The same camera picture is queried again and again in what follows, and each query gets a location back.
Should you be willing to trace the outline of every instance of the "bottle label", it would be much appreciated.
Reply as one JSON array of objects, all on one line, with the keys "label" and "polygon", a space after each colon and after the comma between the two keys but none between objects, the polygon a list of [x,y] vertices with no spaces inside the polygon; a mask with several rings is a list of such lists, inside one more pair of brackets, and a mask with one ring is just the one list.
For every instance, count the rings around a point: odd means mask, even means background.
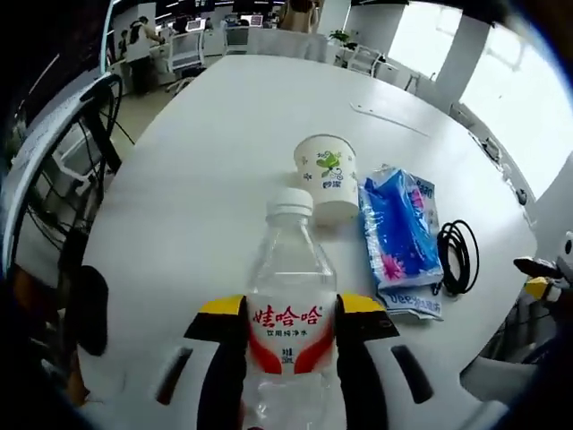
[{"label": "bottle label", "polygon": [[331,361],[335,293],[247,296],[249,352],[268,374],[306,374]]}]

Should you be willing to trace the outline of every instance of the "plastic wrapper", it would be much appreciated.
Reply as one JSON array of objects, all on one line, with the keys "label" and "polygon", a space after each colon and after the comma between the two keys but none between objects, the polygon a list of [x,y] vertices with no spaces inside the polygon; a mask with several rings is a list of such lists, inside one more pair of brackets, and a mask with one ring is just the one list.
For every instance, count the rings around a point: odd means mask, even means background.
[{"label": "plastic wrapper", "polygon": [[435,296],[431,285],[385,288],[376,296],[384,301],[389,315],[411,314],[421,320],[442,321],[441,295]]},{"label": "plastic wrapper", "polygon": [[443,276],[434,185],[383,166],[360,190],[364,235],[377,297],[389,314],[441,319],[441,297],[432,284]]}]

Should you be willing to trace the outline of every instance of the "cable on table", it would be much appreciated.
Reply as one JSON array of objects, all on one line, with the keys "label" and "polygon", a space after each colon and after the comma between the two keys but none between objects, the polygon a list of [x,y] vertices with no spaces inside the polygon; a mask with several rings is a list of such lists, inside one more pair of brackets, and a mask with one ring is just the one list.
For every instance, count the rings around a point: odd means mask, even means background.
[{"label": "cable on table", "polygon": [[[464,226],[469,231],[475,247],[475,275],[471,277],[471,262],[469,250],[467,249],[466,240],[458,226]],[[480,271],[480,251],[475,240],[472,229],[462,219],[444,224],[438,233],[438,256],[440,257],[441,266],[444,270],[444,277],[437,287],[434,288],[433,294],[437,295],[443,286],[452,296],[466,294],[475,285],[477,275]],[[449,249],[454,252],[459,264],[459,277],[456,278],[449,265]]]}]

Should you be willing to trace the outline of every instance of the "blue tissue packet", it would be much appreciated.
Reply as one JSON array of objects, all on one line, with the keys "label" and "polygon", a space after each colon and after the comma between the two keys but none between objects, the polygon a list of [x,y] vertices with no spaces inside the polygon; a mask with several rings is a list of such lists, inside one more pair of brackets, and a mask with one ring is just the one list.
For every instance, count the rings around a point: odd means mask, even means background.
[{"label": "blue tissue packet", "polygon": [[386,167],[366,178],[360,210],[377,289],[414,287],[443,276],[436,238],[424,216],[416,179]]}]

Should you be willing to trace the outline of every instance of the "person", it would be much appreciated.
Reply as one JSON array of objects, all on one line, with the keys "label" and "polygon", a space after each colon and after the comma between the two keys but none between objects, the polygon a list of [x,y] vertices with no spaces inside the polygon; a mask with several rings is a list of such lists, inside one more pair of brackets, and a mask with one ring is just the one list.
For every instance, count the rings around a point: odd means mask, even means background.
[{"label": "person", "polygon": [[127,35],[129,31],[123,30],[122,31],[122,39],[119,41],[119,59],[123,60],[125,58],[125,54],[127,54]]},{"label": "person", "polygon": [[278,13],[278,27],[281,30],[310,33],[317,21],[312,0],[286,0]]},{"label": "person", "polygon": [[133,92],[144,95],[150,91],[151,58],[150,41],[165,43],[149,26],[150,20],[142,16],[131,25],[126,61],[132,68]]}]

